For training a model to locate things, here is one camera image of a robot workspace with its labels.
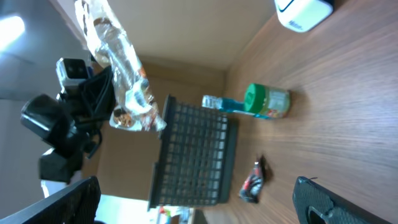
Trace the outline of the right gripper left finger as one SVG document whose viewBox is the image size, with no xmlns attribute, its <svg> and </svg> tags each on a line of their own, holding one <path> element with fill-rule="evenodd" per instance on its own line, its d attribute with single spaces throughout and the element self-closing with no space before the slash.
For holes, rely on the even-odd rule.
<svg viewBox="0 0 398 224">
<path fill-rule="evenodd" d="M 1 219 L 1 223 L 94 224 L 100 198 L 98 179 L 91 176 Z"/>
</svg>

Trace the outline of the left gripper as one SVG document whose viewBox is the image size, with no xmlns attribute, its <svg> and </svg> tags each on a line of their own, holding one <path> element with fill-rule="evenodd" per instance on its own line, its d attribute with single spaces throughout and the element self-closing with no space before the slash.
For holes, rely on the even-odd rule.
<svg viewBox="0 0 398 224">
<path fill-rule="evenodd" d="M 83 81 L 76 90 L 63 91 L 60 103 L 77 124 L 107 121 L 116 104 L 111 66 Z"/>
</svg>

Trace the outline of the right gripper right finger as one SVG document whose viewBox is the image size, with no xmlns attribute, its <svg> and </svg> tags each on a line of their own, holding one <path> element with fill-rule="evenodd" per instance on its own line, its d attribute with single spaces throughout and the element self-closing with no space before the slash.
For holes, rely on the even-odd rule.
<svg viewBox="0 0 398 224">
<path fill-rule="evenodd" d="M 292 200 L 301 224 L 387 223 L 304 176 L 297 177 Z"/>
</svg>

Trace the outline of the beige clear food pouch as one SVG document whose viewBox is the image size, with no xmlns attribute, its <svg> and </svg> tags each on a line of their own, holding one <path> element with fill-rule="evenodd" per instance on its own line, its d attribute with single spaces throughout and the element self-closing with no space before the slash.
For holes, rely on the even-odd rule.
<svg viewBox="0 0 398 224">
<path fill-rule="evenodd" d="M 74 6 L 88 50 L 98 64 L 112 69 L 116 107 L 110 126 L 127 131 L 166 128 L 146 71 L 107 0 L 76 0 Z"/>
</svg>

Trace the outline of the black red snack packet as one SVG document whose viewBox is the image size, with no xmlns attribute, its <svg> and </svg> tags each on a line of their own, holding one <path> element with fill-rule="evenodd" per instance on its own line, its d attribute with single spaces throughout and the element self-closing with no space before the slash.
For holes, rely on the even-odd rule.
<svg viewBox="0 0 398 224">
<path fill-rule="evenodd" d="M 250 174 L 239 190 L 239 198 L 247 203 L 259 203 L 263 186 L 273 178 L 273 172 L 264 155 L 257 156 Z"/>
</svg>

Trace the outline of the green lid glass jar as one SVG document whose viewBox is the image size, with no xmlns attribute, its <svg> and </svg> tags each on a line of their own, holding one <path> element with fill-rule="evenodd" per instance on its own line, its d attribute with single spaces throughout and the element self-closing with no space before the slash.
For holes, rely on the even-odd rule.
<svg viewBox="0 0 398 224">
<path fill-rule="evenodd" d="M 257 117 L 283 118 L 290 109 L 290 91 L 252 83 L 246 89 L 243 108 Z"/>
</svg>

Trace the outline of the blue mouthwash bottle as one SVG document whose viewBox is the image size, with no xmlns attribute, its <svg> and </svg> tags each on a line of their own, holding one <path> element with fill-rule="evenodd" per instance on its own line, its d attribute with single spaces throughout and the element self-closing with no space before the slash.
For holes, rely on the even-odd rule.
<svg viewBox="0 0 398 224">
<path fill-rule="evenodd" d="M 204 95 L 202 98 L 202 107 L 218 110 L 225 113 L 245 114 L 260 119 L 271 119 L 270 117 L 259 115 L 244 110 L 244 103 L 231 98 L 216 97 Z"/>
</svg>

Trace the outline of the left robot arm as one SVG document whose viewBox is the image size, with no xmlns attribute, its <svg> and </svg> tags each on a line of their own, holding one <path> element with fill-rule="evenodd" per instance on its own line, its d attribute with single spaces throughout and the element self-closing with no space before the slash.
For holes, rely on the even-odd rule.
<svg viewBox="0 0 398 224">
<path fill-rule="evenodd" d="M 80 178 L 84 161 L 102 143 L 101 128 L 115 106 L 111 67 L 97 75 L 86 66 L 57 68 L 56 73 L 62 86 L 57 97 L 36 96 L 21 110 L 21 124 L 50 146 L 38 161 L 45 197 Z"/>
</svg>

